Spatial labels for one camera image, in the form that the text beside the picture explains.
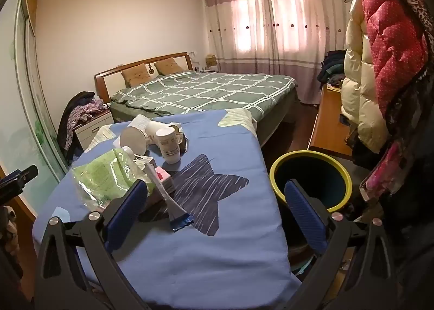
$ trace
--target green plastic package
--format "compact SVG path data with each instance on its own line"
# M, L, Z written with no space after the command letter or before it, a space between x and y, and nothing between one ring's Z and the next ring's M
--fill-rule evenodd
M116 148L92 162L72 169L81 187L80 194L90 210L103 211L111 200L122 197L137 179L148 187L148 196L155 184L121 148Z

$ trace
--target dark gray star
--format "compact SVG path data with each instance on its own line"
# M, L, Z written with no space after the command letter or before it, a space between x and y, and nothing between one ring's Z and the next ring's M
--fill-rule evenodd
M249 180L237 175L215 174L206 155L197 156L180 172L170 172L175 193L173 199L194 218L193 226L201 233L213 236L218 230L218 201L244 188ZM164 202L158 203L139 216L150 222L168 218Z

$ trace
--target yellow rim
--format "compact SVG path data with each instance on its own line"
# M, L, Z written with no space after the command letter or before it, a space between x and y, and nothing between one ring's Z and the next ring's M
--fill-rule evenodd
M277 168L286 160L286 157L289 157L289 156L291 156L293 158L299 157L299 156L315 157L315 158L322 159L323 161L326 161L326 162L330 163L333 167L335 167L338 170L338 172L341 174L342 178L344 178L346 190L345 190L345 195L344 195L344 198L342 199L342 201L340 203L338 203L336 206L328 208L327 210L329 212L335 212L335 211L341 209L342 207L344 207L344 205L350 199L351 192L352 192L352 182L351 182L350 174L348 174L347 170L334 158L332 158L328 155L325 155L324 153L321 153L321 152L309 151L309 150L293 151L293 152L286 153L283 156L280 156L279 158L277 158L276 161L271 166L271 169L270 169L271 186L273 187L274 193L277 195L277 197L283 203L286 204L285 195L277 187L276 180L274 179L274 174L276 173Z

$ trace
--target bed frame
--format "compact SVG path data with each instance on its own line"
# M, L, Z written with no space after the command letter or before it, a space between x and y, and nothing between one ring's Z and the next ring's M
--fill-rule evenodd
M140 64L147 64L149 67L149 73L152 75L154 73L154 69L152 66L153 63L159 62L160 60L164 60L167 58L174 58L174 59L185 58L185 62L187 63L188 69L193 70L192 61L190 60L190 57L188 56L187 52L167 54L165 56L157 56L155 58L139 60L138 62L132 62L132 63L126 64L126 65L119 65L116 68L106 70L104 72L96 74L95 75L96 94L99 96L99 98L101 98L104 101L104 103L109 103L110 102L110 95L109 95L109 91L107 89L107 84L106 84L106 80L105 80L106 77L108 77L110 75L118 74L122 70L126 70L126 69L132 68L133 66L137 66Z

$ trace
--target curtain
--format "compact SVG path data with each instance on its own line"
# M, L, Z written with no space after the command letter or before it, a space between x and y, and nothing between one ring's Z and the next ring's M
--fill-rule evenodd
M316 80L330 50L345 49L350 0L205 0L219 70L289 75L303 103L320 101Z

